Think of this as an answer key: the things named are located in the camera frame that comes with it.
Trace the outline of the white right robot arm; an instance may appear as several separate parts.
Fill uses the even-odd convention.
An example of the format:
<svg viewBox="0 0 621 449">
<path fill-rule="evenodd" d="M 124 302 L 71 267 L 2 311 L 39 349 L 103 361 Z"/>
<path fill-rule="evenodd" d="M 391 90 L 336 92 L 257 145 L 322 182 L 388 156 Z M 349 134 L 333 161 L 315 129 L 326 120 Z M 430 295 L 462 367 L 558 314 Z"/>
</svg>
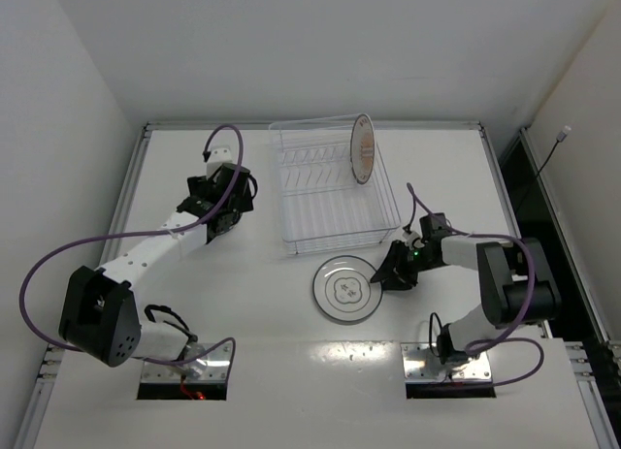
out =
<svg viewBox="0 0 621 449">
<path fill-rule="evenodd" d="M 447 266 L 476 272 L 479 305 L 440 326 L 435 355 L 441 364 L 465 362 L 521 326 L 559 314 L 562 297 L 538 240 L 460 234 L 442 212 L 421 217 L 420 226 L 420 234 L 406 226 L 404 237 L 391 242 L 371 282 L 406 291 L 421 272 Z"/>
</svg>

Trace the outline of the grey rimmed white plate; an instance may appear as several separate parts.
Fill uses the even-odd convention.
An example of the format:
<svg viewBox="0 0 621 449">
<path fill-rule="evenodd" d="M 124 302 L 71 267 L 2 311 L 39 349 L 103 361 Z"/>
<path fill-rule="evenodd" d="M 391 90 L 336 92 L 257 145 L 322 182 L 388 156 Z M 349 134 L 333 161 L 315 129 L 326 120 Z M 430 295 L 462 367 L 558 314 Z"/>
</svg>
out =
<svg viewBox="0 0 621 449">
<path fill-rule="evenodd" d="M 321 313 L 339 324 L 357 324 L 379 308 L 383 290 L 372 282 L 376 268 L 367 260 L 343 255 L 321 265 L 312 281 L 312 298 Z"/>
</svg>

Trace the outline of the green rimmed lettered plate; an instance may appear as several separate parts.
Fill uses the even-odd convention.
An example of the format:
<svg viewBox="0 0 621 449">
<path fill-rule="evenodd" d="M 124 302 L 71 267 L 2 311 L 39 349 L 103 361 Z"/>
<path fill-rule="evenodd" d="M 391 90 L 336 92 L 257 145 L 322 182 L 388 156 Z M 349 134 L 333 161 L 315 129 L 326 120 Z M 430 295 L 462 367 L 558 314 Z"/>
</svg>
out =
<svg viewBox="0 0 621 449">
<path fill-rule="evenodd" d="M 231 231 L 242 219 L 242 215 L 236 211 L 224 212 L 217 215 L 210 222 L 210 235 L 212 238 L 219 237 Z"/>
</svg>

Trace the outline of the metal base plate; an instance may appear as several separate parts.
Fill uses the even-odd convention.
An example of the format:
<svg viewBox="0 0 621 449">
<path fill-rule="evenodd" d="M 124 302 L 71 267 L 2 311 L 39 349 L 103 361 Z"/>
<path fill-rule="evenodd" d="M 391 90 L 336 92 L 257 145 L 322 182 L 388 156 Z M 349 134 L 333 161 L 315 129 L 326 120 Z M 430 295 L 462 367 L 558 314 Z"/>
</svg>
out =
<svg viewBox="0 0 621 449">
<path fill-rule="evenodd" d="M 185 358 L 199 358 L 181 366 L 162 366 L 145 363 L 141 372 L 141 384 L 179 384 L 184 376 L 188 384 L 222 385 L 227 381 L 235 346 L 231 340 L 220 345 L 194 343 L 186 348 Z"/>
<path fill-rule="evenodd" d="M 402 342 L 401 352 L 408 385 L 490 384 L 493 381 L 486 353 L 475 358 L 449 359 L 442 364 L 428 343 Z"/>
</svg>

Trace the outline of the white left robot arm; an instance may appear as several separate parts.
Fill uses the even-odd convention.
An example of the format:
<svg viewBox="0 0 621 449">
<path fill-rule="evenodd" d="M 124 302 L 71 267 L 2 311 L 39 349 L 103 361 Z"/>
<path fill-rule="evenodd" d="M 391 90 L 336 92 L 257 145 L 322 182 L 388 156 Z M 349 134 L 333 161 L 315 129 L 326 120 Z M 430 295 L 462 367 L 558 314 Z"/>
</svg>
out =
<svg viewBox="0 0 621 449">
<path fill-rule="evenodd" d="M 229 232 L 253 209 L 256 179 L 245 167 L 220 165 L 211 176 L 187 181 L 189 194 L 151 236 L 97 269 L 70 276 L 58 332 L 71 345 L 105 365 L 130 358 L 183 367 L 204 350 L 181 322 L 158 322 L 147 289 L 174 264 Z"/>
</svg>

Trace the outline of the orange patterned plate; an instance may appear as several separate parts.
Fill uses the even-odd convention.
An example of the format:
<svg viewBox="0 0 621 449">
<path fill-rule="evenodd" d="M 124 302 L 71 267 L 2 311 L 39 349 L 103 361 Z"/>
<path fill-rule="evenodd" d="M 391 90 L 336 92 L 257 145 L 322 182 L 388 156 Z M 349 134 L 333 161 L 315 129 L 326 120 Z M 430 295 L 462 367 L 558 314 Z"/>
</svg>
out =
<svg viewBox="0 0 621 449">
<path fill-rule="evenodd" d="M 376 154 L 375 129 L 370 117 L 359 114 L 350 136 L 350 164 L 358 184 L 368 182 L 373 172 Z"/>
</svg>

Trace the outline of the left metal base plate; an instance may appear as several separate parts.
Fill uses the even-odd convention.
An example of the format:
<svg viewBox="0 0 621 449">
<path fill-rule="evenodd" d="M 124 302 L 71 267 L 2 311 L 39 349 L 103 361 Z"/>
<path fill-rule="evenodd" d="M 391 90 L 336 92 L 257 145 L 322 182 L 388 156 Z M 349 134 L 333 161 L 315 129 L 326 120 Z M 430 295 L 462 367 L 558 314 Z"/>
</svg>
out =
<svg viewBox="0 0 621 449">
<path fill-rule="evenodd" d="M 179 384 L 184 376 L 188 384 L 222 385 L 227 381 L 235 346 L 231 340 L 220 345 L 194 343 L 186 348 L 185 358 L 199 358 L 181 366 L 162 366 L 145 363 L 141 372 L 141 384 Z"/>
</svg>

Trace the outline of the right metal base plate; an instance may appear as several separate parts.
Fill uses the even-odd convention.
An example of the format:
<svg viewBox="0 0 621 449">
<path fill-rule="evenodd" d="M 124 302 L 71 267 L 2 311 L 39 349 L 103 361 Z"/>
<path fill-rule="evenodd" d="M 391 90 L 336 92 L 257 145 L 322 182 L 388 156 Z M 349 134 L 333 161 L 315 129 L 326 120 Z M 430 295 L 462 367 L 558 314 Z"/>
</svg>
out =
<svg viewBox="0 0 621 449">
<path fill-rule="evenodd" d="M 402 342 L 401 352 L 408 385 L 490 384 L 493 381 L 486 353 L 475 358 L 449 359 L 442 364 L 428 343 Z"/>
</svg>

